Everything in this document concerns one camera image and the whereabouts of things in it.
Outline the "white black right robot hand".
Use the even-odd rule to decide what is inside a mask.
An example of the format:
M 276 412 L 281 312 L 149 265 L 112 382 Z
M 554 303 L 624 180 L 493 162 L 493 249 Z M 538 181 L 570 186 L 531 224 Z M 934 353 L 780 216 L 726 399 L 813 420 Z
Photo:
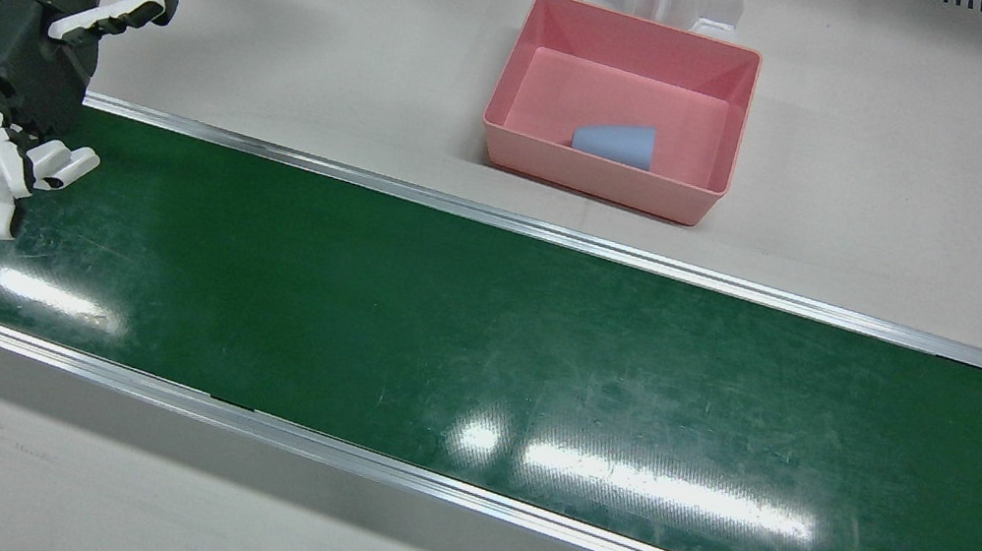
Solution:
M 105 35 L 168 25 L 178 0 L 0 0 L 0 240 L 14 240 L 23 203 L 98 168 L 71 148 Z

